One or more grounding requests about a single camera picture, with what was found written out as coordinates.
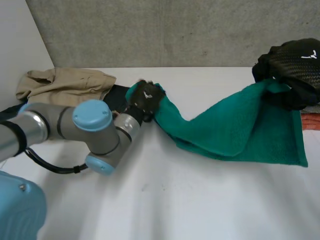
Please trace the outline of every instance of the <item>black glove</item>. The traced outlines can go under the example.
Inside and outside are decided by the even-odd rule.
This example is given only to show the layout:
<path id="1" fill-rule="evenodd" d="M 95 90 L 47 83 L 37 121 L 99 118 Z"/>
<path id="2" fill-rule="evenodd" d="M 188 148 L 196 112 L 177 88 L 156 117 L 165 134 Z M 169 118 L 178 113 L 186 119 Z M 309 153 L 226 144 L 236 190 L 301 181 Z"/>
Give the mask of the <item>black glove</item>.
<path id="1" fill-rule="evenodd" d="M 320 41 L 288 41 L 271 47 L 252 68 L 255 82 L 275 78 L 291 87 L 288 92 L 267 92 L 263 98 L 287 110 L 301 110 L 320 102 Z"/>

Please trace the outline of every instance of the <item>green towel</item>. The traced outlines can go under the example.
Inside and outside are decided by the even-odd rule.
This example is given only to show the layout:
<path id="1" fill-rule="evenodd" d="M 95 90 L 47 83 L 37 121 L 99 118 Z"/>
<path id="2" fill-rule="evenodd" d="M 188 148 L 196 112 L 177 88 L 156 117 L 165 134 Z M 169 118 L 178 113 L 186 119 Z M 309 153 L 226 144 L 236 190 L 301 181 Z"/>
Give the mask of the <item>green towel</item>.
<path id="1" fill-rule="evenodd" d="M 126 93 L 127 99 L 136 85 Z M 267 79 L 221 100 L 190 121 L 184 120 L 165 96 L 155 120 L 179 148 L 189 152 L 217 160 L 307 167 L 300 112 L 261 100 L 266 91 L 288 90 L 287 85 Z"/>

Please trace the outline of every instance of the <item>black cable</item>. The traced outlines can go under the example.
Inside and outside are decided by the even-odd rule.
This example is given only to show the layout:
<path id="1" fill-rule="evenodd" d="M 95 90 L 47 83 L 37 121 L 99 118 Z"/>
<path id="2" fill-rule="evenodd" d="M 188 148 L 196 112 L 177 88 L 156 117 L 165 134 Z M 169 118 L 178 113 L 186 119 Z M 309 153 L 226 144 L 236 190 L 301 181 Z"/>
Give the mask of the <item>black cable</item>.
<path id="1" fill-rule="evenodd" d="M 31 158 L 36 164 L 40 165 L 41 167 L 56 173 L 56 174 L 77 174 L 80 173 L 82 170 L 85 170 L 88 168 L 88 166 L 84 163 L 80 166 L 74 166 L 72 168 L 70 167 L 58 167 L 55 165 L 52 165 L 50 163 L 48 163 L 47 161 L 45 161 L 44 159 L 42 159 L 38 154 L 36 154 L 36 152 L 30 148 L 27 147 L 24 151 L 24 153 Z"/>

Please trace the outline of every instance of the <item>white table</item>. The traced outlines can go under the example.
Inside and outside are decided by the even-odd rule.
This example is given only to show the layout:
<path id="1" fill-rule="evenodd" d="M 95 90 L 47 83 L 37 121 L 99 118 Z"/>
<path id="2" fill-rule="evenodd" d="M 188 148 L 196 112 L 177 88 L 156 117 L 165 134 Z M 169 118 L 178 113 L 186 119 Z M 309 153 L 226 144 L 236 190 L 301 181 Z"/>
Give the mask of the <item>white table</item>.
<path id="1" fill-rule="evenodd" d="M 186 119 L 254 82 L 250 68 L 101 68 L 131 86 L 160 83 Z M 145 123 L 116 172 L 58 175 L 24 154 L 4 171 L 45 191 L 48 215 L 39 240 L 318 240 L 320 133 L 304 131 L 308 168 L 224 162 L 177 148 Z M 33 148 L 58 166 L 81 164 L 84 143 Z"/>

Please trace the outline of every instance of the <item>light blue robot base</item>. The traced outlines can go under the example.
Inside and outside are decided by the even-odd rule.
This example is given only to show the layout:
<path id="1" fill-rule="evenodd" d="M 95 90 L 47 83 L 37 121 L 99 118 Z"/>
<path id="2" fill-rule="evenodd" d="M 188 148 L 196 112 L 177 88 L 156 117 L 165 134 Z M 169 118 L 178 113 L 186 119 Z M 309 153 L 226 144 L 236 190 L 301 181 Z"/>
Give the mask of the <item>light blue robot base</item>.
<path id="1" fill-rule="evenodd" d="M 46 214 L 39 186 L 0 171 L 0 240 L 36 240 Z"/>

